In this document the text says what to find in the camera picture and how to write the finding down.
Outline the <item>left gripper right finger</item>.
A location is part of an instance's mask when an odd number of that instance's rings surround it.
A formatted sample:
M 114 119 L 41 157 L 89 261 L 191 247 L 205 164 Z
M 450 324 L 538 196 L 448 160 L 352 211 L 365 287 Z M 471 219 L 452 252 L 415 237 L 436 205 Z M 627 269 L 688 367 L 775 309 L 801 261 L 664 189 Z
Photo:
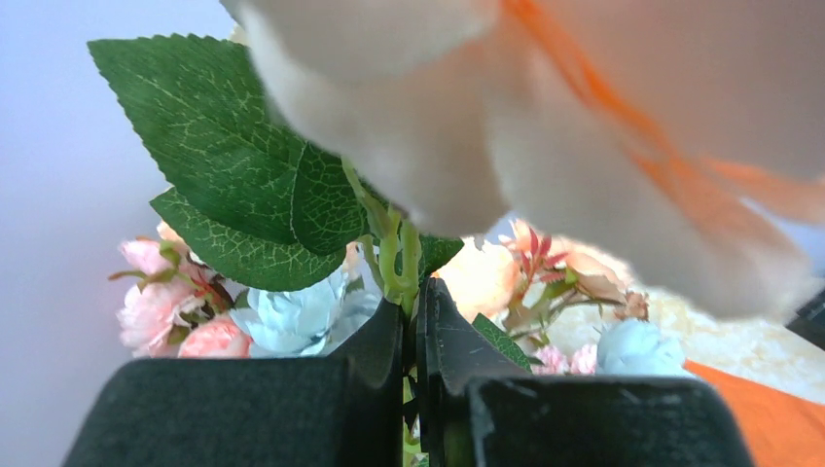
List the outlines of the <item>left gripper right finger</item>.
M 433 466 L 749 466 L 735 419 L 685 377 L 539 377 L 426 280 L 416 316 L 420 442 Z

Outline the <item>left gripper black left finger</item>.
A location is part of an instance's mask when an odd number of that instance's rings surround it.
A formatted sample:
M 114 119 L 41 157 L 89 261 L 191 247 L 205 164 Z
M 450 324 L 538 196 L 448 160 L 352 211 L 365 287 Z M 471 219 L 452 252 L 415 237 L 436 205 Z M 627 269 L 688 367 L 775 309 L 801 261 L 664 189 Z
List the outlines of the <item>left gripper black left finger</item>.
M 102 388 L 69 466 L 398 466 L 402 313 L 381 303 L 334 352 L 141 359 Z

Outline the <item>blue flower stem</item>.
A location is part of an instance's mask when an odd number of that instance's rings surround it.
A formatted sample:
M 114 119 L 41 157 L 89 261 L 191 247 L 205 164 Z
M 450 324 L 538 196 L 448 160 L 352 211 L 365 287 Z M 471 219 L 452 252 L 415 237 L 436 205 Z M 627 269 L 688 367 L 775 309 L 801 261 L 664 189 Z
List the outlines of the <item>blue flower stem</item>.
M 338 268 L 302 290 L 251 289 L 246 300 L 230 317 L 251 338 L 250 356 L 292 358 L 334 351 L 374 315 L 380 296 Z

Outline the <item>peach flower stem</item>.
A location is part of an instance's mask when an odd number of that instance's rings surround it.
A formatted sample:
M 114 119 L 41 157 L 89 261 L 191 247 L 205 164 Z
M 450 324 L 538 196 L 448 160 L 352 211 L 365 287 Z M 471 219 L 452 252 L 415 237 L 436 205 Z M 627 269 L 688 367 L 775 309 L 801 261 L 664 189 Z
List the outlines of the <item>peach flower stem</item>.
M 510 336 L 546 342 L 564 311 L 593 305 L 618 319 L 646 319 L 648 297 L 635 290 L 630 266 L 586 243 L 548 235 L 514 219 L 511 234 L 491 243 L 469 237 L 436 277 L 445 281 L 461 315 L 483 316 Z
M 820 1 L 228 1 L 234 40 L 98 39 L 223 275 L 290 292 L 359 236 L 387 294 L 509 211 L 724 320 L 782 319 L 824 222 Z

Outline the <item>orange wrapping paper sheet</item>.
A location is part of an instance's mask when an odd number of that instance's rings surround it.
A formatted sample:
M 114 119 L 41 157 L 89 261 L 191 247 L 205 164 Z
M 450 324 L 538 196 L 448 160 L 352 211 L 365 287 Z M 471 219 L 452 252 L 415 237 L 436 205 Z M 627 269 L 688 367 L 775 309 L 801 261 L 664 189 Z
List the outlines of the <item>orange wrapping paper sheet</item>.
M 687 361 L 733 411 L 758 466 L 824 467 L 824 406 Z

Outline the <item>orange paper flower bouquet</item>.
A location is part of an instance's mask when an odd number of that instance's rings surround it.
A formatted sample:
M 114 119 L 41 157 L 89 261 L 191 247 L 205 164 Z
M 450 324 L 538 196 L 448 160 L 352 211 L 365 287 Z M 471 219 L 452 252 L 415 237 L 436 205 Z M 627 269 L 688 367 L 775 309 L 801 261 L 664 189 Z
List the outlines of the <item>orange paper flower bouquet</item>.
M 570 357 L 551 345 L 536 351 L 534 357 L 539 361 L 531 366 L 535 375 L 693 376 L 685 369 L 680 342 L 637 318 L 604 328 L 598 343 L 585 345 Z

